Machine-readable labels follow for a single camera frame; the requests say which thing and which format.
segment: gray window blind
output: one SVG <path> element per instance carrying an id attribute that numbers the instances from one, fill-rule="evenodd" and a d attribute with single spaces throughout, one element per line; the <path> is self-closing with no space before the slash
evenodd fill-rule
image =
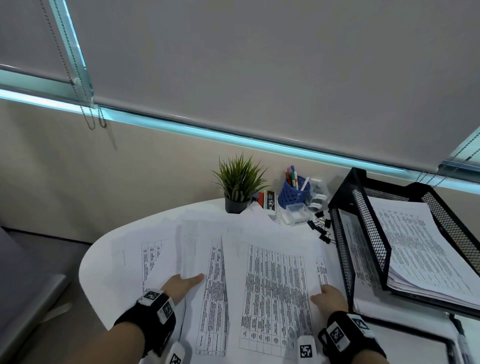
<path id="1" fill-rule="evenodd" d="M 48 0 L 43 3 L 67 60 Z M 69 81 L 39 0 L 0 1 L 0 69 Z"/>
<path id="2" fill-rule="evenodd" d="M 67 4 L 99 104 L 429 171 L 478 126 L 478 1 Z"/>

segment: blue pen cup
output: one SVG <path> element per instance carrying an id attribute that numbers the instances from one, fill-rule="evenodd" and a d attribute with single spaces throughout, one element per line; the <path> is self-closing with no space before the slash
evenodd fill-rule
<path id="1" fill-rule="evenodd" d="M 297 179 L 301 188 L 303 186 L 303 183 L 305 182 L 305 179 L 301 176 L 297 176 Z M 287 179 L 285 179 L 285 182 L 283 182 L 282 191 L 280 191 L 280 194 L 278 195 L 278 204 L 282 206 L 282 208 L 285 208 L 285 206 L 291 204 L 303 204 L 305 202 L 305 198 L 309 193 L 310 182 L 307 183 L 303 191 L 300 191 L 290 186 L 287 182 Z"/>

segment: left hand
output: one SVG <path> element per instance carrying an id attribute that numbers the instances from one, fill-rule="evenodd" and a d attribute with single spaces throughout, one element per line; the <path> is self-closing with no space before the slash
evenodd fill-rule
<path id="1" fill-rule="evenodd" d="M 178 305 L 187 293 L 204 280 L 203 273 L 198 276 L 182 279 L 180 274 L 170 277 L 170 279 L 163 285 L 162 291 L 173 299 L 173 303 Z"/>

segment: small plastic box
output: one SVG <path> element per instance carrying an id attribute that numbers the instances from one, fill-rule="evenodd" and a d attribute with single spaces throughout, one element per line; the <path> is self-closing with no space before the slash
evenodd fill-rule
<path id="1" fill-rule="evenodd" d="M 307 209 L 305 204 L 292 204 L 285 207 L 282 212 L 283 220 L 290 225 L 305 224 L 311 218 L 311 212 Z"/>

